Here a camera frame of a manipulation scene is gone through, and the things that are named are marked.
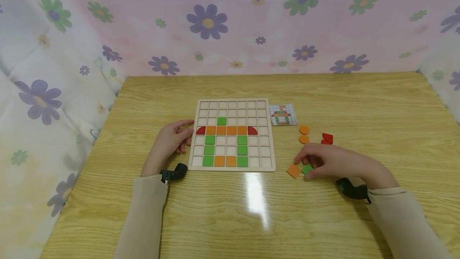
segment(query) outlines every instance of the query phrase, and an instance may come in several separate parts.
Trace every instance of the grid board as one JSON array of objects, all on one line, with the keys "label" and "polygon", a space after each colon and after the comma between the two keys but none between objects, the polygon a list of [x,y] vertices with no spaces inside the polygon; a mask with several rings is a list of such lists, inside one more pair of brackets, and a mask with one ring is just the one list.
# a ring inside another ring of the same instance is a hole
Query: grid board
[{"label": "grid board", "polygon": [[188,169],[275,171],[268,99],[200,99]]}]

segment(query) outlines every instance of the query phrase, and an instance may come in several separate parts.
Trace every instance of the right hand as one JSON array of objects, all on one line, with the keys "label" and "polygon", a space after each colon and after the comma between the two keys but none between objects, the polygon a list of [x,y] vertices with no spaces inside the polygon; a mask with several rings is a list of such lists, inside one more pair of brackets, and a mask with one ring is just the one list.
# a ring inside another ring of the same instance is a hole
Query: right hand
[{"label": "right hand", "polygon": [[398,187],[391,172],[380,162],[363,154],[334,145],[307,143],[294,159],[294,164],[310,163],[308,179],[322,177],[359,177],[369,189]]}]

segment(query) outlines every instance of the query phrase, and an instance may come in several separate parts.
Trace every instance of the purple flower print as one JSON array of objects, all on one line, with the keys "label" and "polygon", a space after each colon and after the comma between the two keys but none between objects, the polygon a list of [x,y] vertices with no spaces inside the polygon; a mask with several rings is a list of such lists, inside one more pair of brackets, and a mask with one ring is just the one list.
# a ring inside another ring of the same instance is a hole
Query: purple flower print
[{"label": "purple flower print", "polygon": [[179,68],[177,68],[177,63],[174,61],[169,61],[166,56],[162,56],[161,59],[158,57],[153,56],[153,61],[149,61],[149,65],[153,66],[153,71],[161,71],[163,75],[176,75],[176,72],[179,72]]},{"label": "purple flower print", "polygon": [[70,193],[72,192],[72,188],[75,186],[77,178],[74,173],[70,174],[67,177],[67,182],[60,181],[58,186],[56,187],[57,194],[52,196],[51,199],[48,201],[47,205],[53,207],[53,211],[51,211],[51,217],[56,216],[62,208],[64,208],[65,203],[67,202],[67,198],[69,198]]},{"label": "purple flower print", "polygon": [[62,103],[54,99],[61,95],[61,90],[57,88],[46,90],[48,83],[43,80],[35,80],[30,88],[22,81],[16,81],[15,85],[23,92],[19,93],[22,102],[32,105],[27,113],[30,119],[41,116],[45,125],[51,124],[51,117],[59,120],[60,115],[55,109],[61,107]]},{"label": "purple flower print", "polygon": [[209,35],[214,39],[220,39],[220,33],[227,33],[227,26],[222,23],[227,21],[225,13],[217,14],[217,7],[214,4],[209,4],[206,11],[201,5],[195,5],[193,10],[196,15],[187,14],[187,20],[193,23],[190,26],[190,31],[194,34],[201,32],[202,39],[208,39]]},{"label": "purple flower print", "polygon": [[369,60],[365,59],[367,55],[363,54],[359,57],[356,55],[348,56],[345,61],[339,60],[335,62],[335,66],[331,67],[329,70],[334,71],[334,73],[350,73],[351,71],[358,71],[363,68],[363,65],[369,63]]},{"label": "purple flower print", "polygon": [[257,44],[264,44],[266,41],[265,37],[258,37],[256,38],[256,43]]},{"label": "purple flower print", "polygon": [[102,51],[102,55],[105,56],[105,58],[107,58],[108,61],[117,60],[118,62],[121,62],[123,60],[123,58],[120,57],[120,54],[118,54],[118,52],[113,51],[112,48],[103,45],[102,49],[104,49],[104,51]]},{"label": "purple flower print", "polygon": [[88,66],[84,65],[84,66],[80,67],[80,74],[81,75],[88,75],[89,74]]},{"label": "purple flower print", "polygon": [[302,46],[302,49],[294,50],[294,54],[292,57],[295,57],[296,60],[302,59],[303,61],[307,60],[308,58],[313,58],[315,53],[318,50],[315,49],[315,45],[308,47],[307,45]]},{"label": "purple flower print", "polygon": [[449,80],[449,84],[455,85],[455,91],[460,90],[460,70],[452,72],[452,79]]},{"label": "purple flower print", "polygon": [[441,26],[447,25],[441,30],[441,33],[449,31],[460,23],[460,6],[455,9],[455,13],[455,15],[449,16],[441,22]]}]

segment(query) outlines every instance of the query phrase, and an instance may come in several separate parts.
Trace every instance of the beige sleeve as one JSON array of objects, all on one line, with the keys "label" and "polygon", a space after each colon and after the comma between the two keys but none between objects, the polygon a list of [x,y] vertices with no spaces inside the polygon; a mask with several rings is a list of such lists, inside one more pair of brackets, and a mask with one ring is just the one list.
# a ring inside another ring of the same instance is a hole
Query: beige sleeve
[{"label": "beige sleeve", "polygon": [[390,246],[394,259],[452,258],[429,226],[415,196],[400,187],[369,190],[367,208]]},{"label": "beige sleeve", "polygon": [[114,259],[158,258],[167,193],[161,175],[134,178],[133,198]]}]

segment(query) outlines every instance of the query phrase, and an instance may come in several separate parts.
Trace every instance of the wood grain surface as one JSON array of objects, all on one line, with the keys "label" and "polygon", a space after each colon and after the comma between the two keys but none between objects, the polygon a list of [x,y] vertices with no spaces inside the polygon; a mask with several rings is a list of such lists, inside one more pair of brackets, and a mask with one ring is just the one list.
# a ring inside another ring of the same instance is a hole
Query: wood grain surface
[{"label": "wood grain surface", "polygon": [[[204,98],[294,104],[312,142],[381,160],[414,192],[454,258],[460,258],[460,128],[416,73],[128,78],[54,228],[42,259],[112,258],[133,177],[157,132],[194,117]],[[363,202],[331,180],[286,173],[299,126],[274,126],[275,172],[190,171],[164,209],[162,259],[391,258]],[[172,158],[170,168],[187,162]]]}]

